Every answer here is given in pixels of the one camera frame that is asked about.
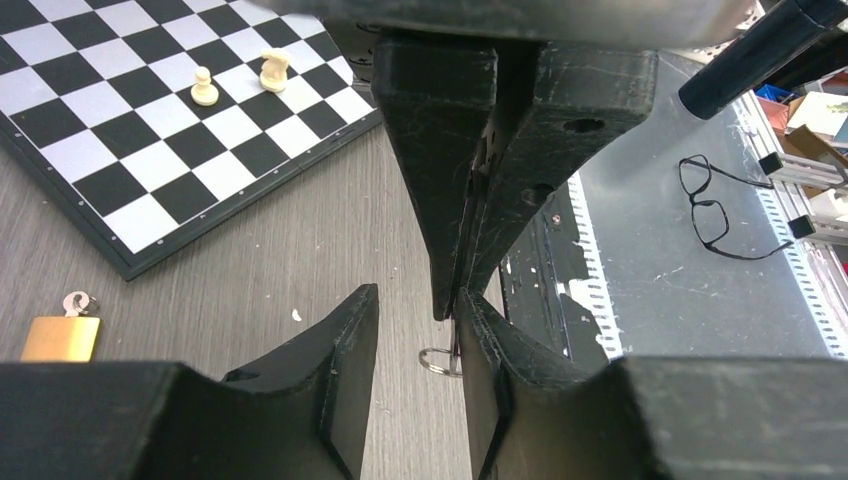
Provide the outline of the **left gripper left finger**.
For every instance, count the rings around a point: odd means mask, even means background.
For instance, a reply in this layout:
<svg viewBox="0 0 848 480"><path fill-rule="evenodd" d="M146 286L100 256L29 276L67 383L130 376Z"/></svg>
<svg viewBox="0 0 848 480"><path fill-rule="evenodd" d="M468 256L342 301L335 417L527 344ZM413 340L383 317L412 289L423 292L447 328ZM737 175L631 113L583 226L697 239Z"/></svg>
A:
<svg viewBox="0 0 848 480"><path fill-rule="evenodd" d="M239 479L361 475L379 330L379 288L362 284L323 320L225 374L251 394L235 417Z"/></svg>

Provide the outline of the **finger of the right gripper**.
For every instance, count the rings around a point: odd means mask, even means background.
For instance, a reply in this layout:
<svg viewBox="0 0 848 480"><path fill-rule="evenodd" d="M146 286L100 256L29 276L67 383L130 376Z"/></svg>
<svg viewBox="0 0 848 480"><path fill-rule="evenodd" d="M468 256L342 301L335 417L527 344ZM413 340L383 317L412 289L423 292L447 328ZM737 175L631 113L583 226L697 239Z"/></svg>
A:
<svg viewBox="0 0 848 480"><path fill-rule="evenodd" d="M658 53L551 42L497 109L495 163L465 285L482 291L501 259L561 187L596 153L644 122Z"/></svg>
<svg viewBox="0 0 848 480"><path fill-rule="evenodd" d="M451 315L463 270L472 164L496 98L494 48L413 33L374 47L372 94L429 256L432 311Z"/></svg>

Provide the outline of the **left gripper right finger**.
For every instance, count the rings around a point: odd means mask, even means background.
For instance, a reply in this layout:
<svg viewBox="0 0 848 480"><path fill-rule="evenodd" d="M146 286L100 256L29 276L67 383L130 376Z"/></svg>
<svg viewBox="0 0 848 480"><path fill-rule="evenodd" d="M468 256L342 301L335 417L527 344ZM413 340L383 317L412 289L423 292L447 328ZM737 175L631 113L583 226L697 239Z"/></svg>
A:
<svg viewBox="0 0 848 480"><path fill-rule="evenodd" d="M601 351L570 359L460 291L458 337L475 479L564 479L566 394L605 367Z"/></svg>

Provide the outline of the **large padlock keys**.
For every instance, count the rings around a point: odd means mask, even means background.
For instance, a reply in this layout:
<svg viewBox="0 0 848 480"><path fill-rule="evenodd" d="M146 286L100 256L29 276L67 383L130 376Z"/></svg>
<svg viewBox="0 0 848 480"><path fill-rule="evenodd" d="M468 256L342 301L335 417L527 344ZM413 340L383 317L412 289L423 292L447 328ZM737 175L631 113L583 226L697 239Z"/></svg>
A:
<svg viewBox="0 0 848 480"><path fill-rule="evenodd" d="M448 318L446 323L450 324L450 341L447 348L427 347L419 351L418 362L425 370L448 378L461 378L461 346L459 341L459 328L455 318ZM432 361L436 355L444 355L448 358L446 367L440 366Z"/></svg>

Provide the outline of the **small silver key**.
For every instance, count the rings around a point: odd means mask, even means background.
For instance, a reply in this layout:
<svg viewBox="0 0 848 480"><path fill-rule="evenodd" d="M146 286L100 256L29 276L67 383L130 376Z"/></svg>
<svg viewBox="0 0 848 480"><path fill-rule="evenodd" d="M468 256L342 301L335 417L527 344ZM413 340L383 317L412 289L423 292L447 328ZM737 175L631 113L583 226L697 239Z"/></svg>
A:
<svg viewBox="0 0 848 480"><path fill-rule="evenodd" d="M62 308L65 317L91 317L98 311L99 302L84 291L74 291L64 297Z"/></svg>

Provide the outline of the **small brass padlock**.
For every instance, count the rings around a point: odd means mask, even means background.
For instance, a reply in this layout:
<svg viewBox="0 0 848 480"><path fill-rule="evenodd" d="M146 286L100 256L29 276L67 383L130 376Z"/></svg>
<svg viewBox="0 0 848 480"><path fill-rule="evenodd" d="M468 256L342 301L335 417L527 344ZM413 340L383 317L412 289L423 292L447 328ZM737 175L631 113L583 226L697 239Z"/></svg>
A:
<svg viewBox="0 0 848 480"><path fill-rule="evenodd" d="M97 317L35 317L25 342L22 362L89 362L101 319Z"/></svg>

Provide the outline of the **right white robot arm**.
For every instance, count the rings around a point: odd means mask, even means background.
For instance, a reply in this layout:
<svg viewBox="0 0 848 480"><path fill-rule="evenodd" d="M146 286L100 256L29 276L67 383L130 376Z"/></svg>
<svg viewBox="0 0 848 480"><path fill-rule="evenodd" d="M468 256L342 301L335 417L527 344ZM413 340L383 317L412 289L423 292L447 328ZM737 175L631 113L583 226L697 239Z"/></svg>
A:
<svg viewBox="0 0 848 480"><path fill-rule="evenodd" d="M432 313L455 316L548 197L642 124L658 54L720 44L681 90L707 119L847 17L782 1L744 32L745 1L383 1L371 90L430 262Z"/></svg>

